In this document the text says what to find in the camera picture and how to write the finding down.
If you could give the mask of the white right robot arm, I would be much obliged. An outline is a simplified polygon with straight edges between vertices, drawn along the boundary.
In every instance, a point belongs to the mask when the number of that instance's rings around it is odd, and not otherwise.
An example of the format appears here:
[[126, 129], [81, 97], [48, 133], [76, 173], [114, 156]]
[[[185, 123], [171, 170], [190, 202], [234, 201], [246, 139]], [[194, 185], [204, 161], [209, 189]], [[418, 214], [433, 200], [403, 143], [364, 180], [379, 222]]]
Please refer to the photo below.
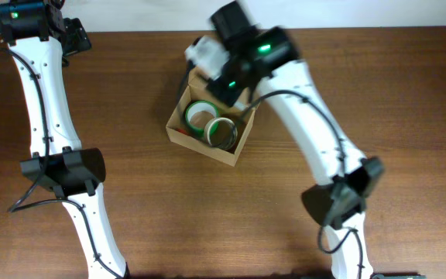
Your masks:
[[371, 278], [364, 238], [366, 200], [383, 175], [383, 163], [366, 157], [342, 131], [284, 29], [258, 31], [237, 1], [222, 6], [210, 20], [224, 48], [223, 61], [207, 70], [210, 91], [228, 106], [244, 90], [249, 90], [252, 107], [269, 103], [316, 181], [301, 199], [320, 226], [317, 245], [331, 255], [333, 277]]

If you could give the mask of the black white marker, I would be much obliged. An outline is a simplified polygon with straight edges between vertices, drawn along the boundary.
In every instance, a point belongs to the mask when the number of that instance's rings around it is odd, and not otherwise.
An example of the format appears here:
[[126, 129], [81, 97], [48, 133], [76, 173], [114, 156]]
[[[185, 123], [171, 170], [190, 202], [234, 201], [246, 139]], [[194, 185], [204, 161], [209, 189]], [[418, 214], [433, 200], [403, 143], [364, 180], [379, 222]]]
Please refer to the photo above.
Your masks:
[[236, 102], [236, 103], [233, 105], [233, 108], [236, 109], [236, 110], [238, 110], [238, 111], [240, 111], [240, 112], [243, 112], [244, 110], [247, 109], [247, 105], [244, 104], [244, 103], [242, 103], [242, 102]]

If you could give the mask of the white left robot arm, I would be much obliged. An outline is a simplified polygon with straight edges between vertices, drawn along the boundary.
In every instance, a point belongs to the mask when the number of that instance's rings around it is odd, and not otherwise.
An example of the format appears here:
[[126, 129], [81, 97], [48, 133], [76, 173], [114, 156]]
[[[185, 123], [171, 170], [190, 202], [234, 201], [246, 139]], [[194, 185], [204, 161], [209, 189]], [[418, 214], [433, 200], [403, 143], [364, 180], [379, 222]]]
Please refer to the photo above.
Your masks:
[[61, 204], [70, 215], [90, 278], [127, 278], [105, 208], [105, 162], [85, 149], [67, 104], [62, 68], [91, 42], [79, 19], [62, 15], [62, 1], [9, 1], [0, 5], [0, 34], [21, 78], [31, 129], [28, 160], [20, 163], [30, 188], [11, 213]]

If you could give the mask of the brown cardboard box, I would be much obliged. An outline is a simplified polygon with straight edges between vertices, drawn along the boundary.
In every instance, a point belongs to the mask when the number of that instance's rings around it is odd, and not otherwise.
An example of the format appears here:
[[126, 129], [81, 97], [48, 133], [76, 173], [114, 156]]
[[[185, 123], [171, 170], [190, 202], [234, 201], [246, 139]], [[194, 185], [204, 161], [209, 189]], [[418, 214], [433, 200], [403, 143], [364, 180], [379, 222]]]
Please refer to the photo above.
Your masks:
[[244, 91], [233, 107], [216, 99], [197, 68], [189, 70], [177, 92], [177, 104], [166, 124], [171, 142], [235, 166], [251, 132], [257, 108]]

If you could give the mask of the green tape roll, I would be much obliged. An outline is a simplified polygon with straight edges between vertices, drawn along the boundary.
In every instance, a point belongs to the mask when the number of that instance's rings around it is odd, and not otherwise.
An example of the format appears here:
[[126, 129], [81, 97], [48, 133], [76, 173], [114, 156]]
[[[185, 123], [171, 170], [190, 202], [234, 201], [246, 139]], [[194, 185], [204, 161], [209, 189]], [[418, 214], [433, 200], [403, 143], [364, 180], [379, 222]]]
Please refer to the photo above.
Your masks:
[[184, 119], [188, 128], [195, 136], [204, 135], [206, 125], [212, 120], [219, 117], [218, 108], [208, 101], [196, 101], [191, 103], [184, 113]]

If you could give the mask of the beige masking tape roll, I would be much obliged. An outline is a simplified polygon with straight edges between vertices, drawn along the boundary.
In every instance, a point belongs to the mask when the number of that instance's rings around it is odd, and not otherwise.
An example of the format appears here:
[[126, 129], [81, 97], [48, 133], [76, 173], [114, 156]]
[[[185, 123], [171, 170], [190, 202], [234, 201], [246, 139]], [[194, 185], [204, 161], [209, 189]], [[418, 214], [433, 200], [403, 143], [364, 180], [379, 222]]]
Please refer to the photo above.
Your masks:
[[204, 129], [203, 139], [210, 147], [230, 150], [238, 139], [236, 124], [225, 117], [212, 119]]

